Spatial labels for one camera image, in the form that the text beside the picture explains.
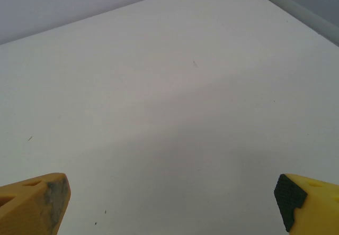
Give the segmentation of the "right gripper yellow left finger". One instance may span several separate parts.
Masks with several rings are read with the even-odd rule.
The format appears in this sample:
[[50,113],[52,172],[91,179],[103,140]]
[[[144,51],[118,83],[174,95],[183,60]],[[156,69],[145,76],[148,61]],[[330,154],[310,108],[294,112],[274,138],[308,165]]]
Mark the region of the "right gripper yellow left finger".
[[1,234],[57,234],[70,196],[64,173],[1,186]]

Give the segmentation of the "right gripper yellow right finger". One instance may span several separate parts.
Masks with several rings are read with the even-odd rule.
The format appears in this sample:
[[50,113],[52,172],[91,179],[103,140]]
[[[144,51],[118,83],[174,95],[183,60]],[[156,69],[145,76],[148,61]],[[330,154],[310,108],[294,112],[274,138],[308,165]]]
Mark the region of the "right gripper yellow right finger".
[[288,234],[338,235],[338,185],[281,174],[274,197]]

